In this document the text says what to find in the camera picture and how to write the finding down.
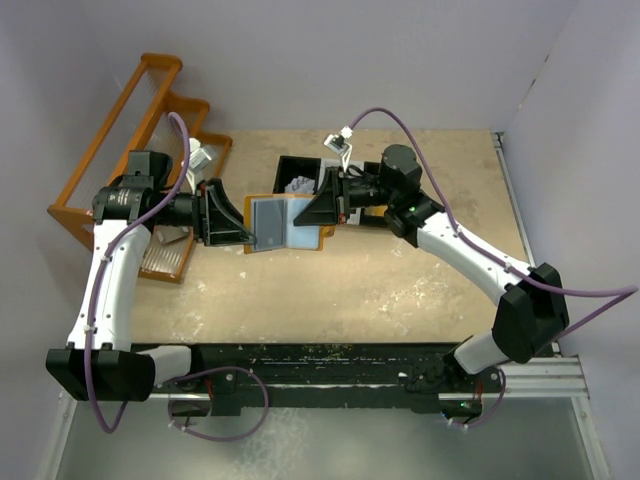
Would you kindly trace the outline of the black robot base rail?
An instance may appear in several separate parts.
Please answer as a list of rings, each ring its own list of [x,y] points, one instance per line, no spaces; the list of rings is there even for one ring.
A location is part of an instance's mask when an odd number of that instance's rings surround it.
[[[208,343],[191,347],[191,380],[153,389],[153,399],[197,404],[214,416],[248,407],[406,409],[476,415],[502,388],[490,367],[460,375],[450,343]]]

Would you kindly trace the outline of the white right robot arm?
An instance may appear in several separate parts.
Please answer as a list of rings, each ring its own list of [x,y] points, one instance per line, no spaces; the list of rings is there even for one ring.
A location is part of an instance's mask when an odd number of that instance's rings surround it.
[[[350,210],[383,206],[396,237],[435,255],[480,288],[497,308],[493,326],[459,344],[444,369],[452,389],[467,391],[483,370],[528,362],[568,327],[566,302],[558,292],[561,278],[548,264],[531,267],[453,225],[444,206],[422,190],[421,176],[414,151],[398,144],[383,151],[374,174],[330,167],[293,223],[334,226]]]

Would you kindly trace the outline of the yellow leather card holder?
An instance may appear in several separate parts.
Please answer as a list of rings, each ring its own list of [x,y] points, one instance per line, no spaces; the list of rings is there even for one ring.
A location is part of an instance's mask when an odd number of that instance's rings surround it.
[[[311,203],[312,195],[260,194],[244,200],[244,225],[252,240],[245,254],[277,249],[321,251],[334,226],[295,226],[294,219]]]

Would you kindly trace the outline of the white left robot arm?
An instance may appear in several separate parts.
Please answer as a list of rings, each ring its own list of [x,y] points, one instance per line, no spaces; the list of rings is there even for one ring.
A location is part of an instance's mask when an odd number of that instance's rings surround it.
[[[45,368],[74,399],[142,402],[170,380],[184,392],[202,387],[204,365],[184,346],[134,352],[131,312],[142,261],[157,226],[186,227],[208,247],[255,241],[221,180],[195,192],[165,189],[173,166],[167,154],[137,150],[127,170],[93,199],[93,257],[82,306],[62,348],[48,351]]]

